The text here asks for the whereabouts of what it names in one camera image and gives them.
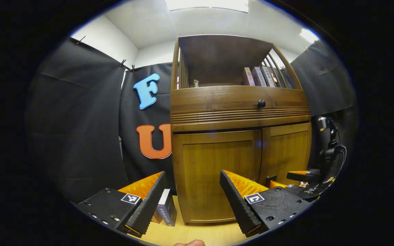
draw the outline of black fabric backdrop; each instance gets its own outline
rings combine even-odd
[[[349,73],[337,54],[322,41],[311,44],[291,66],[305,91],[312,117],[356,106]]]
[[[73,202],[129,184],[118,142],[124,67],[68,39],[33,80],[25,120],[33,157]]]
[[[140,67],[134,72],[126,72],[119,108],[119,136],[122,139],[122,158],[130,182],[166,171],[169,187],[176,194],[172,155],[164,159],[145,157],[141,153],[139,134],[136,132],[138,126],[153,126],[155,130],[152,132],[152,147],[155,150],[163,148],[163,136],[159,126],[170,124],[171,70],[172,63],[163,63]],[[141,110],[139,109],[139,95],[136,89],[133,89],[133,85],[153,73],[160,76],[160,79],[155,81],[158,92],[152,93],[152,96],[156,97],[156,102]]]

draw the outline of white wall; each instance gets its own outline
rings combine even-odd
[[[172,62],[174,54],[174,43],[175,41],[169,41],[139,50],[136,56],[135,67],[143,67],[153,64]],[[289,62],[292,62],[300,55],[281,48],[279,48],[279,50]],[[273,55],[273,53],[272,57],[275,59],[278,66],[281,67],[283,63],[279,59],[279,57]]]
[[[96,48],[97,50],[111,56],[115,60],[124,63],[128,67],[135,64],[136,55],[139,49],[104,15],[85,24],[71,35],[72,38],[80,40],[86,36],[82,42]]]

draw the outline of wooden table surface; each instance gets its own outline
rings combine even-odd
[[[193,224],[185,226],[183,224],[182,214],[180,213],[177,196],[173,196],[173,200],[177,209],[175,226],[167,226],[164,221],[160,224],[150,222],[147,233],[138,239],[160,246],[174,246],[176,243],[185,244],[196,239],[205,242],[206,246],[225,246],[248,239],[241,232],[236,222],[217,225]]]

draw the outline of ceiling light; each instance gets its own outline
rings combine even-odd
[[[319,40],[319,38],[314,33],[304,28],[302,28],[302,31],[300,32],[300,36],[306,39],[310,43],[314,43],[314,41]]]
[[[165,2],[170,11],[187,8],[224,8],[249,12],[249,0],[165,0]]]

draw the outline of blue letter f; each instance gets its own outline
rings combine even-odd
[[[158,93],[158,87],[153,81],[158,81],[160,78],[161,77],[159,74],[154,73],[133,85],[133,89],[138,91],[139,100],[141,101],[141,104],[139,104],[139,109],[145,109],[155,103],[156,98],[152,97],[150,92],[153,92],[153,94]]]

